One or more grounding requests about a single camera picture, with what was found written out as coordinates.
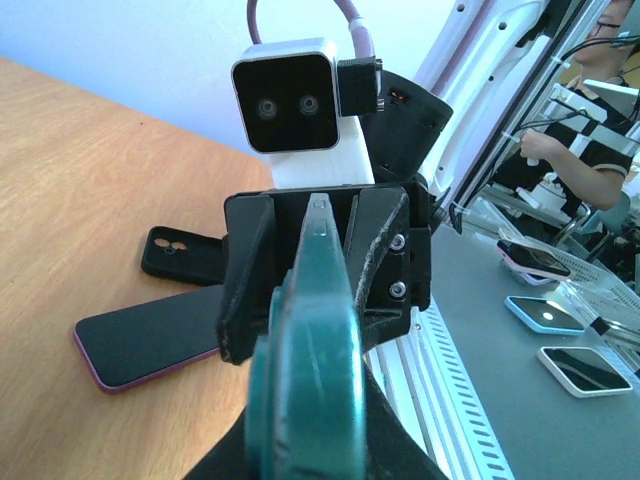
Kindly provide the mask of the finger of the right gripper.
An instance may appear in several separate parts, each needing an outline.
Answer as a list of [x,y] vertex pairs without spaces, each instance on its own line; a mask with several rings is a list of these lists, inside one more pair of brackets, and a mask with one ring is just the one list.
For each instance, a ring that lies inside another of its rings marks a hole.
[[217,318],[222,359],[241,364],[267,332],[275,208],[268,195],[236,195],[225,201],[227,264]]

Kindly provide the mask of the dark green phone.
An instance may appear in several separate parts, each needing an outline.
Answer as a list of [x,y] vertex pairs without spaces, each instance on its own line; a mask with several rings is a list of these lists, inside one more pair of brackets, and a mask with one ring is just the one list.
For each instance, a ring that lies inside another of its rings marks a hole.
[[245,411],[252,479],[362,479],[361,336],[330,198],[313,193],[257,339]]

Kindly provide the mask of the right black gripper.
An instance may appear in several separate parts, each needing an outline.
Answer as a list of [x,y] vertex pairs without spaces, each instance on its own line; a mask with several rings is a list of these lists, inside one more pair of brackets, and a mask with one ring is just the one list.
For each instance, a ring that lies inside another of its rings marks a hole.
[[[353,291],[362,348],[406,334],[412,308],[430,303],[431,235],[440,209],[418,173],[452,109],[414,82],[382,74],[385,109],[361,117],[376,180],[373,185],[320,187],[330,198]],[[313,189],[268,190],[275,208],[270,294],[294,264]]]

